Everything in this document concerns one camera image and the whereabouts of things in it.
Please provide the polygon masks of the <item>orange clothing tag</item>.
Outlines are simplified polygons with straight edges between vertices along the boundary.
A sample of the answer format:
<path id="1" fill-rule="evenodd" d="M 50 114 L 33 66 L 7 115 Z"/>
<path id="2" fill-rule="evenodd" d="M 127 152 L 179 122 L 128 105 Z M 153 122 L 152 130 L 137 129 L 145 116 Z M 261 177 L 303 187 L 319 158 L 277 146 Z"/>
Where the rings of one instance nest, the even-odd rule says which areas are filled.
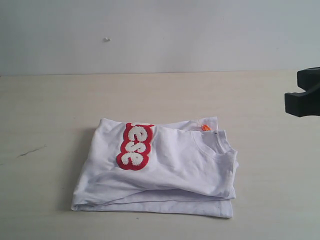
<path id="1" fill-rule="evenodd" d="M 204 132 L 206 132 L 206 131 L 211 131 L 211 130 L 212 130 L 207 124 L 202 124 L 202 125 L 201 125 L 201 129 L 202 129 L 202 131 L 204 131 Z"/>

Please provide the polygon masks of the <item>white t-shirt red lettering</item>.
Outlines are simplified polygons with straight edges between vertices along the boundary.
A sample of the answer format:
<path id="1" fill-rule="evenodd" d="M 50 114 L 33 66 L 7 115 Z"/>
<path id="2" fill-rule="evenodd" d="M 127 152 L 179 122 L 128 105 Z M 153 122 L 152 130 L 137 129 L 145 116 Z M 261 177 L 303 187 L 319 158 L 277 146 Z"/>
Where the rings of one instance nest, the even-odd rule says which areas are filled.
<path id="1" fill-rule="evenodd" d="M 216 117 L 156 125 L 103 118 L 71 209 L 229 219 L 237 167 L 237 151 Z"/>

